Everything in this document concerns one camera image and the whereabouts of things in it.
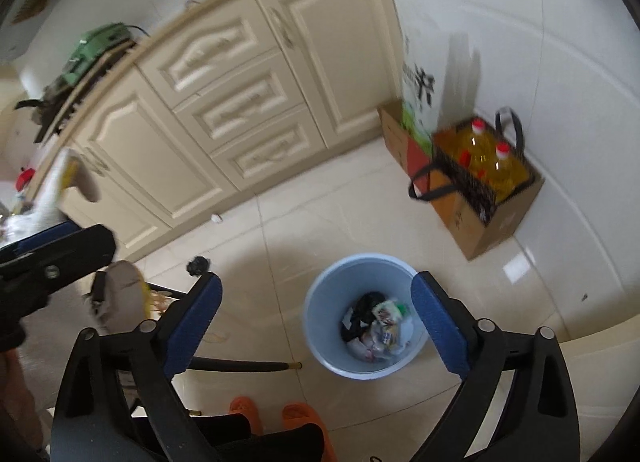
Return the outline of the red pot lid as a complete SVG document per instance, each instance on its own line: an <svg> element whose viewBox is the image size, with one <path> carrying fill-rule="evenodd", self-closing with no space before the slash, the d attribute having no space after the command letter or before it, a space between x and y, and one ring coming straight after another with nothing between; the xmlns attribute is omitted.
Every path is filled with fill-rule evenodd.
<svg viewBox="0 0 640 462"><path fill-rule="evenodd" d="M32 182L32 179L35 176L36 171L29 167L28 169L21 168L21 173L17 176L15 181L15 190L23 191L29 184Z"/></svg>

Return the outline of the cream kitchen cabinets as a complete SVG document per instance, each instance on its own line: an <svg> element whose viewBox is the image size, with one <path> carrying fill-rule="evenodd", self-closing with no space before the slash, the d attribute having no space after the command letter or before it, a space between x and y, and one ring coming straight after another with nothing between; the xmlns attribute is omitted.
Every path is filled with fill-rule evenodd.
<svg viewBox="0 0 640 462"><path fill-rule="evenodd" d="M141 259L380 134L400 94L394 0L205 0L129 52L37 167L79 153L101 198L62 208Z"/></svg>

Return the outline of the black gas stove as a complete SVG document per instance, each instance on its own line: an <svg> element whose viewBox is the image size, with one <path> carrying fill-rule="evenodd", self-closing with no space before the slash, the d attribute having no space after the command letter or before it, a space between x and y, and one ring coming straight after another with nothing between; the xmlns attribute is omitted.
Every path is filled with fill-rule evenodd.
<svg viewBox="0 0 640 462"><path fill-rule="evenodd" d="M40 100L19 100L14 109L30 109L30 120L39 127L34 143L40 144L52 134L60 134L96 83L136 45L135 40L119 43L105 51L75 82L68 83L58 77L46 87Z"/></svg>

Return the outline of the green electric cooker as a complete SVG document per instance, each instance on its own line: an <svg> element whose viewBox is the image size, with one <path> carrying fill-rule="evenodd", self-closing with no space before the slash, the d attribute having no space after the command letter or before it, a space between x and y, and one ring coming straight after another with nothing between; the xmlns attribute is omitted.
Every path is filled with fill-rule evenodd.
<svg viewBox="0 0 640 462"><path fill-rule="evenodd" d="M130 40L131 32L122 22L99 26L84 33L62 70L62 79L66 84L75 86L104 53Z"/></svg>

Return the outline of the orange slipper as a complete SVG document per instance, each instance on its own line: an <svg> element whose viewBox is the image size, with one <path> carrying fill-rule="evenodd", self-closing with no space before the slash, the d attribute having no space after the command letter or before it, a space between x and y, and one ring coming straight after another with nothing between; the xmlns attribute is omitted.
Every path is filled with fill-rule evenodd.
<svg viewBox="0 0 640 462"><path fill-rule="evenodd" d="M250 397L235 397L229 404L229 413L242 416L250 424L250 431L253 435L262 436L264 434L264 424L260 419L259 410Z"/></svg>
<svg viewBox="0 0 640 462"><path fill-rule="evenodd" d="M328 429L322 422L320 416L306 402L292 402L287 404L281 411L283 430L299 430L302 427L312 426L316 432L322 433L323 452L321 462L336 462L337 455L332 445Z"/></svg>

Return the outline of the cardboard box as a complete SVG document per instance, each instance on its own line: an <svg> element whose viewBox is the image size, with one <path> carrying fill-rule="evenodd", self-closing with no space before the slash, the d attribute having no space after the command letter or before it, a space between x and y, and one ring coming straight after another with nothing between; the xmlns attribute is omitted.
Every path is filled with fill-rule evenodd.
<svg viewBox="0 0 640 462"><path fill-rule="evenodd" d="M536 199L544 179L527 164L529 180L500 203L479 178L440 151L428 156L401 127L400 100L378 107L384 143L409 176L409 197L431 204L467 260L510 238Z"/></svg>

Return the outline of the white rice bag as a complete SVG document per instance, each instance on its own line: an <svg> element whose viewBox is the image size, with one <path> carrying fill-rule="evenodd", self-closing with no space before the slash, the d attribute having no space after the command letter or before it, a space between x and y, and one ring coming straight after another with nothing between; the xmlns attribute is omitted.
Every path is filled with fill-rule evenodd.
<svg viewBox="0 0 640 462"><path fill-rule="evenodd" d="M433 136L473 115L480 84L480 53L469 34L445 31L428 18L401 22L401 124L433 155Z"/></svg>

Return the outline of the light blue trash bin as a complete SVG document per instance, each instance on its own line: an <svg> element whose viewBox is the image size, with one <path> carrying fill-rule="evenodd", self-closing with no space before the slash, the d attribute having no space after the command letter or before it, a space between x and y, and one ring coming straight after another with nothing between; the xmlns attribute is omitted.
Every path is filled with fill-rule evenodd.
<svg viewBox="0 0 640 462"><path fill-rule="evenodd" d="M303 328L323 367L352 380L385 378L418 356L428 333L411 303L416 270L393 256L346 257L314 280Z"/></svg>

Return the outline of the yellow oil bottle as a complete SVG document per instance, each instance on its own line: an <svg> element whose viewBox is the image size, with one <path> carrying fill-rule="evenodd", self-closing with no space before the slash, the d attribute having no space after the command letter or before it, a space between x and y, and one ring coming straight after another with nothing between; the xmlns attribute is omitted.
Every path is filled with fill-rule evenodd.
<svg viewBox="0 0 640 462"><path fill-rule="evenodd" d="M483 119L474 118L458 134L458 163L475 176L484 176L495 156L495 140Z"/></svg>
<svg viewBox="0 0 640 462"><path fill-rule="evenodd" d="M529 181L529 172L522 161L513 155L510 145L506 141L499 141L484 180L495 195L495 203L500 204Z"/></svg>

